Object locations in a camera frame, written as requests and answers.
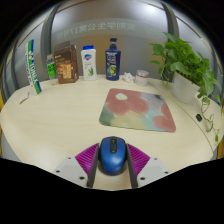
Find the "white bottle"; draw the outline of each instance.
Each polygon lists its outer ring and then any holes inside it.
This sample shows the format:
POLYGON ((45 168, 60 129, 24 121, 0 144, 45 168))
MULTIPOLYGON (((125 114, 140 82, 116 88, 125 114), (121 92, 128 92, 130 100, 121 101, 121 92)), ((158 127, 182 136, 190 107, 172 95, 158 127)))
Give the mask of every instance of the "white bottle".
POLYGON ((83 46, 81 51, 83 77, 85 81, 97 80, 96 73, 96 50, 93 45, 83 46))

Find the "desk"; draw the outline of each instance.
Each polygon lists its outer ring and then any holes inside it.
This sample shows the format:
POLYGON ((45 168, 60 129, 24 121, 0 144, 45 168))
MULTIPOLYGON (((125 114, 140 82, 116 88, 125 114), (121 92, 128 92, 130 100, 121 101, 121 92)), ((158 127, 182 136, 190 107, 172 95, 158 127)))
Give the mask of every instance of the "desk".
MULTIPOLYGON (((149 79, 147 86, 138 86, 122 78, 112 82, 106 80, 105 75, 98 75, 97 81, 83 81, 80 77, 72 84, 51 86, 50 81, 44 81, 40 85, 43 91, 38 96, 32 95, 29 86, 17 90, 1 112, 1 126, 6 139, 23 163, 52 172, 65 157, 76 156, 108 136, 123 138, 149 156, 158 157, 170 172, 209 161, 213 156, 216 146, 212 133, 204 131, 204 121, 198 124, 194 119, 200 112, 196 101, 183 105, 172 96, 169 88, 161 85, 160 80, 149 79), (100 124, 99 117, 111 88, 161 95, 172 113, 176 132, 142 131, 100 124), (26 92, 30 92, 29 99, 19 104, 20 97, 26 92)), ((216 105, 212 103, 212 110, 216 110, 216 105)), ((219 123, 221 140, 223 119, 219 123)), ((128 169, 115 177, 108 177, 97 169, 93 188, 130 189, 128 169)))

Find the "computer mouse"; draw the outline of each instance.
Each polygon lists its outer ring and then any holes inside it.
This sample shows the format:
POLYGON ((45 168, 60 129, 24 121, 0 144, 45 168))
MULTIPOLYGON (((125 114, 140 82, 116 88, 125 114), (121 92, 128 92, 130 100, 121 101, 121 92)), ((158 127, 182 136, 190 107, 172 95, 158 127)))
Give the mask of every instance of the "computer mouse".
POLYGON ((118 175, 127 159, 126 143, 118 137, 104 138, 100 145, 99 161, 107 175, 118 175))

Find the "white flower pot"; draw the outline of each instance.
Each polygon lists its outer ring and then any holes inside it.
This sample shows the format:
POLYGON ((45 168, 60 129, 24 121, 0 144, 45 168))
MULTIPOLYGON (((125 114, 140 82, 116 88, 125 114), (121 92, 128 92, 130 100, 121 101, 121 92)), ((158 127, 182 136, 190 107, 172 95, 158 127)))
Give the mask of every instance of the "white flower pot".
POLYGON ((190 103, 199 89, 199 86, 184 78, 179 73, 174 73, 172 93, 178 100, 183 103, 190 103))

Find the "mouse pad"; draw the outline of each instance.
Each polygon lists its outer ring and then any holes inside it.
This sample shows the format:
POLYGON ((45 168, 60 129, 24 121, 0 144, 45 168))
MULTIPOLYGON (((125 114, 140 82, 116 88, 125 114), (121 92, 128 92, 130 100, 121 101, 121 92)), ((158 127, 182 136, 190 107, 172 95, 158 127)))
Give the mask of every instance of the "mouse pad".
POLYGON ((120 128, 176 131, 170 110, 160 95, 124 89, 110 89, 99 121, 120 128))

